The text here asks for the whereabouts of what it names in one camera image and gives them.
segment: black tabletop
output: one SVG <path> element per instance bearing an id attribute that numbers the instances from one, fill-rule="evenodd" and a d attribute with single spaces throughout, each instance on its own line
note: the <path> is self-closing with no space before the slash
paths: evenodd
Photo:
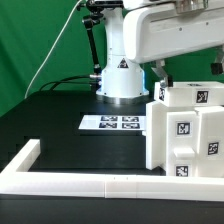
<path id="1" fill-rule="evenodd" d="M 84 115 L 145 115 L 145 103 L 113 105 L 91 92 L 37 92 L 0 118 L 0 169 L 31 138 L 31 171 L 164 175 L 145 169 L 141 131 L 79 130 Z M 217 202 L 0 196 L 1 223 L 223 223 Z"/>

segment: white box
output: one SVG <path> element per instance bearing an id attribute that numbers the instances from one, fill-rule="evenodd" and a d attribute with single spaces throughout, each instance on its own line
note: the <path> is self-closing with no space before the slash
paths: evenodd
<path id="1" fill-rule="evenodd" d="M 198 131 L 199 116 L 195 111 L 167 113 L 167 176 L 195 176 Z"/>
<path id="2" fill-rule="evenodd" d="M 196 108 L 200 116 L 196 175 L 224 176 L 224 108 Z"/>
<path id="3" fill-rule="evenodd" d="M 224 84 L 219 82 L 174 82 L 161 88 L 155 83 L 154 99 L 167 107 L 224 105 Z"/>
<path id="4" fill-rule="evenodd" d="M 146 168 L 154 169 L 161 166 L 166 169 L 166 135 L 167 113 L 192 111 L 192 107 L 166 107 L 159 102 L 151 102 L 146 105 Z"/>

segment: white plastic housing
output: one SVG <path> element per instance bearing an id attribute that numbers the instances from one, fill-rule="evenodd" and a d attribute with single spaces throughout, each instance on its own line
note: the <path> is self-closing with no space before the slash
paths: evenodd
<path id="1" fill-rule="evenodd" d="M 171 0 L 123 0 L 124 7 L 127 10 L 133 10 L 137 8 L 142 8 L 148 5 L 155 5 L 155 4 L 160 4 L 160 3 L 165 3 L 165 2 L 170 2 Z"/>
<path id="2" fill-rule="evenodd" d="M 123 42 L 122 9 L 104 10 L 107 34 L 107 65 L 102 71 L 98 95 L 110 98 L 136 98 L 147 95 L 144 71 L 127 59 Z"/>
<path id="3" fill-rule="evenodd" d="M 224 44 L 224 1 L 205 10 L 177 14 L 175 3 L 129 12 L 124 20 L 128 59 L 145 63 Z"/>

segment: green screen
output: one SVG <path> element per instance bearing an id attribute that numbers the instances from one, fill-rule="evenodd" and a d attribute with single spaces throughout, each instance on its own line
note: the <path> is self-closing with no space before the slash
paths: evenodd
<path id="1" fill-rule="evenodd" d="M 72 8 L 74 0 L 2 0 L 0 2 L 0 115 L 21 102 L 26 89 L 51 49 Z M 90 74 L 92 57 L 82 18 L 86 9 L 76 11 L 58 45 L 34 82 L 30 93 L 50 81 Z M 106 64 L 106 41 L 103 24 L 94 27 L 100 63 Z M 215 50 L 208 49 L 166 60 L 166 71 L 175 81 L 223 80 L 211 75 L 210 63 Z M 149 64 L 146 87 L 153 91 L 158 78 Z M 59 89 L 89 91 L 88 85 L 61 85 Z"/>

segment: warning label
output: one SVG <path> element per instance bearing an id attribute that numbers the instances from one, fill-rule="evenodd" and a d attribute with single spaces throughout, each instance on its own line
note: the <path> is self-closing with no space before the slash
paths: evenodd
<path id="1" fill-rule="evenodd" d="M 120 64 L 118 65 L 118 68 L 129 68 L 126 60 L 123 58 Z"/>

